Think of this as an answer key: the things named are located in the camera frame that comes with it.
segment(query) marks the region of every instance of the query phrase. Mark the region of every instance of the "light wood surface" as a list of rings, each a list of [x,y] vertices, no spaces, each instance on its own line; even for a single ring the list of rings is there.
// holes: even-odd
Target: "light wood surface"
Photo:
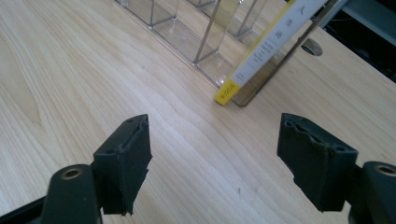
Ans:
[[[321,214],[276,155],[282,112],[396,163],[396,87],[321,30],[245,108],[111,0],[0,1],[0,215],[46,194],[50,177],[148,114],[146,181],[130,217],[105,223],[347,223]]]

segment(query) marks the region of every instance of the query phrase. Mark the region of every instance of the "wooden table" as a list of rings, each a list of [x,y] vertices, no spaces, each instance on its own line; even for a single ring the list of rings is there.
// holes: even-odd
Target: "wooden table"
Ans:
[[[282,112],[335,134],[365,161],[396,163],[396,87],[321,30],[245,108],[111,0],[0,1],[0,215],[46,194],[60,168],[148,114],[146,181],[105,223],[347,223],[321,214],[276,155]]]

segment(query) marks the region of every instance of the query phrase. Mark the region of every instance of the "wood grain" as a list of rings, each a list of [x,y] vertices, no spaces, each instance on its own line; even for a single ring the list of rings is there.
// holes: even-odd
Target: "wood grain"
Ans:
[[[215,87],[111,0],[0,5],[0,214],[140,114],[148,177],[134,215],[105,223],[347,223],[347,205],[318,212],[276,156],[282,112],[356,148],[359,165],[396,162],[395,84],[321,30],[322,56],[299,50],[239,108],[214,103]]]

